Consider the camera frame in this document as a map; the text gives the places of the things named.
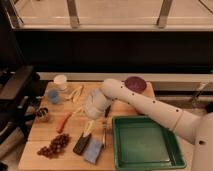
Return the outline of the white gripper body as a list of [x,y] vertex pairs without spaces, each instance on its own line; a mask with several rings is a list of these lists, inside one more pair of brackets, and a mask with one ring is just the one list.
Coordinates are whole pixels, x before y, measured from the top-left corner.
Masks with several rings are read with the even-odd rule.
[[96,120],[105,114],[111,104],[111,99],[107,98],[100,89],[95,89],[86,98],[83,109],[88,118]]

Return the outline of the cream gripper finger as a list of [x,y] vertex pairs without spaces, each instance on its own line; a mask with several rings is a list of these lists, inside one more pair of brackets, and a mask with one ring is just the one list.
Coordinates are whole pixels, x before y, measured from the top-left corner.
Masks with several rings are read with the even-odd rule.
[[94,120],[90,120],[86,123],[84,131],[83,131],[84,137],[88,136],[92,132],[94,123],[95,123]]
[[79,107],[75,111],[71,112],[70,116],[78,116],[78,115],[82,115],[82,113],[83,113],[83,107]]

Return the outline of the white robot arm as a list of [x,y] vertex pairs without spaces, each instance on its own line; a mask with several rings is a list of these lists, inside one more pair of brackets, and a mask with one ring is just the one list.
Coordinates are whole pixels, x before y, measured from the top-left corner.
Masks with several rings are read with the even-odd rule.
[[213,171],[213,112],[195,115],[136,93],[116,79],[105,79],[87,96],[82,107],[88,118],[97,120],[115,100],[130,104],[138,112],[193,144],[191,171]]

